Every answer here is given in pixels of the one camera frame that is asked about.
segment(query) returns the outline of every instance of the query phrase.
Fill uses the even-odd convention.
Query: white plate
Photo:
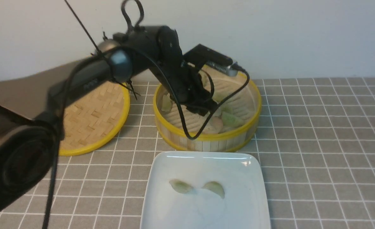
[[[180,194],[169,181],[195,190]],[[201,187],[219,182],[222,199]],[[218,152],[162,152],[148,179],[141,229],[270,229],[260,164],[251,155]]]

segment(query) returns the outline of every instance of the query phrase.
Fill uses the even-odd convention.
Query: bamboo steamer
[[[203,70],[211,76],[215,91],[231,94],[237,88],[241,87],[246,81],[246,75],[239,72],[236,77],[229,77],[208,66]],[[235,152],[244,147],[254,136],[261,113],[261,95],[253,81],[234,97],[227,100],[234,115],[239,116],[245,121],[245,124],[236,129],[225,128],[219,134],[208,135],[202,133],[196,140],[189,140],[182,129],[179,112],[176,105],[173,105],[170,113],[161,111],[162,97],[166,94],[166,89],[159,85],[155,91],[153,104],[155,123],[158,132],[164,141],[176,150],[201,151],[201,152]],[[191,136],[194,136],[200,126],[203,124],[204,117],[192,114],[182,106],[185,116],[187,129]]]
[[[60,156],[91,152],[109,142],[124,125],[130,110],[130,94],[119,84],[103,83],[65,109],[65,139]]]

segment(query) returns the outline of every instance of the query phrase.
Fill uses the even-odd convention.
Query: lettuce piece
[[[161,110],[164,112],[170,112],[172,110],[172,105],[173,103],[169,96],[163,95]]]
[[[234,128],[240,127],[245,123],[244,120],[242,120],[241,118],[227,112],[221,113],[221,120],[223,121],[223,124],[225,126],[230,126]]]
[[[216,181],[207,182],[202,189],[207,189],[212,191],[213,193],[219,195],[222,199],[224,199],[225,193],[224,188],[221,184]]]
[[[172,186],[173,190],[181,194],[186,194],[193,190],[193,187],[190,184],[187,184],[178,179],[170,180],[169,184]]]

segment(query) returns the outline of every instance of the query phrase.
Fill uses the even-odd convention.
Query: woven bamboo mat
[[[103,141],[102,146],[108,142],[110,139],[106,139],[107,135],[116,130],[116,125],[121,125],[119,121],[125,110],[124,92],[120,85],[105,82],[67,107],[61,151],[87,148]]]

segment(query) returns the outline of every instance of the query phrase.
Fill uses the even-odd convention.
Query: black cable
[[[212,78],[210,77],[210,74],[207,71],[204,71],[202,69],[200,71],[202,71],[202,72],[204,72],[206,74],[206,77],[209,79],[209,83],[210,83],[210,97],[207,100],[205,100],[205,102],[207,102],[207,101],[213,99],[213,95],[214,95],[214,83],[213,83]]]
[[[84,67],[86,67],[89,64],[92,64],[95,61],[99,61],[100,57],[95,55],[89,59],[86,59],[80,64],[78,64],[74,69],[71,71],[69,77],[65,81],[65,84],[63,86],[63,97],[61,102],[61,107],[58,113],[58,128],[57,128],[57,141],[56,144],[53,147],[54,155],[53,155],[53,161],[52,161],[52,168],[51,168],[51,181],[49,183],[49,190],[48,190],[48,198],[46,200],[46,207],[45,207],[45,216],[44,216],[44,222],[42,224],[42,229],[47,229],[49,224],[49,218],[51,216],[51,207],[53,202],[53,194],[55,190],[55,184],[56,184],[56,174],[57,174],[57,165],[58,165],[58,159],[59,159],[59,146],[60,146],[60,137],[62,136],[63,130],[64,130],[64,117],[65,117],[65,108],[67,103],[67,98],[70,90],[70,85],[73,81],[74,76],[82,70]]]
[[[247,71],[245,71],[245,69],[243,69],[242,67],[240,67],[239,65],[237,64],[234,64],[232,67],[233,69],[235,70],[238,70],[238,71],[241,71],[243,72],[246,76],[247,76],[247,79],[246,81],[244,82],[244,84],[239,87],[237,90],[235,90],[233,93],[231,93],[230,95],[228,95],[227,97],[225,97],[219,104],[217,104],[217,106],[215,107],[214,110],[212,110],[209,114],[209,116],[207,117],[207,119],[205,120],[205,122],[203,123],[202,127],[199,129],[199,131],[197,132],[196,135],[194,136],[190,136],[189,134],[189,131],[188,131],[188,128],[186,127],[186,121],[185,121],[185,116],[183,115],[183,110],[182,110],[182,106],[176,96],[176,93],[175,91],[173,90],[173,87],[172,85],[169,83],[165,73],[163,72],[162,68],[159,66],[159,64],[157,64],[157,62],[155,60],[153,60],[150,56],[148,56],[147,54],[145,54],[143,51],[140,51],[138,49],[135,49],[135,48],[132,48],[132,47],[129,47],[127,45],[122,45],[120,47],[116,47],[116,48],[113,48],[110,50],[110,52],[114,52],[114,51],[117,51],[117,50],[120,50],[120,49],[129,49],[131,51],[135,51],[136,53],[144,56],[145,58],[147,58],[161,73],[161,75],[163,75],[165,81],[166,81],[166,84],[168,84],[169,86],[169,89],[170,89],[170,93],[172,93],[172,96],[174,97],[175,99],[175,104],[178,108],[178,111],[179,111],[179,116],[181,118],[181,122],[182,122],[182,129],[183,129],[183,132],[185,133],[186,137],[190,140],[195,140],[197,139],[200,134],[203,132],[203,130],[205,129],[207,123],[210,121],[211,117],[213,116],[213,114],[216,112],[216,110],[221,107],[221,105],[223,105],[227,100],[229,100],[231,97],[233,97],[234,95],[236,95],[237,93],[239,93],[241,90],[243,90],[247,84],[250,82],[250,75],[248,74]]]
[[[86,32],[87,36],[89,37],[89,39],[92,41],[94,47],[96,48],[98,54],[101,54],[101,51],[100,49],[97,47],[96,43],[94,42],[92,36],[90,36],[89,32],[87,31],[86,27],[83,25],[83,23],[80,21],[79,17],[77,16],[77,14],[74,12],[74,10],[72,9],[72,7],[70,6],[70,4],[67,2],[67,0],[65,0],[65,3],[66,5],[69,7],[70,11],[73,13],[74,17],[77,19],[77,21],[80,23],[80,25],[82,26],[83,30]]]

